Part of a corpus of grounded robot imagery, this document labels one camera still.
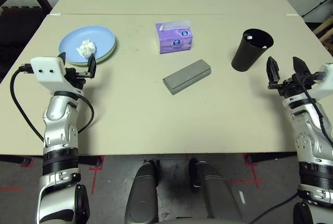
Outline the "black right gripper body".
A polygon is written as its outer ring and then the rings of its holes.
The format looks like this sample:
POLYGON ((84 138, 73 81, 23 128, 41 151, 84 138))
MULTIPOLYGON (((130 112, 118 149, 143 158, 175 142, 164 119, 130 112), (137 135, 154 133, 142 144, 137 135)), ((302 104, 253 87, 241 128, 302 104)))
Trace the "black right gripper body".
POLYGON ((276 89, 280 96, 292 97, 309 90, 316 81, 322 80, 325 77, 325 72, 300 73, 296 72, 291 78, 284 80, 279 84, 280 76, 278 73, 268 72, 268 89, 276 89))

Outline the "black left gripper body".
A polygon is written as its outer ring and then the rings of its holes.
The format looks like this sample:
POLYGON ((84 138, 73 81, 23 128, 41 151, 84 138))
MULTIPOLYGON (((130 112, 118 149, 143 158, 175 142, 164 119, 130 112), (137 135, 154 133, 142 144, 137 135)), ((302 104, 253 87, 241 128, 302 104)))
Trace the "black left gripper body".
POLYGON ((75 68, 65 68, 64 78, 74 88, 82 90, 87 78, 91 78, 91 71, 77 72, 75 68))

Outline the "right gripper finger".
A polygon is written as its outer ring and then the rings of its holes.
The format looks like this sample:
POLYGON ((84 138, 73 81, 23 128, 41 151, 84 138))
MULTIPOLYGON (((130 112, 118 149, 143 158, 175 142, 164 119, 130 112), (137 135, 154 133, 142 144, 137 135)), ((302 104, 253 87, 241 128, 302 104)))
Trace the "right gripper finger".
POLYGON ((310 72, 308 66, 302 59, 300 59, 298 57, 293 57, 292 60, 293 60, 293 68, 294 68, 294 74, 292 75, 292 77, 311 76, 311 72, 310 72))
POLYGON ((273 57, 268 57, 266 63, 266 73, 268 77, 268 85, 276 85, 280 80, 279 67, 276 60, 273 57))

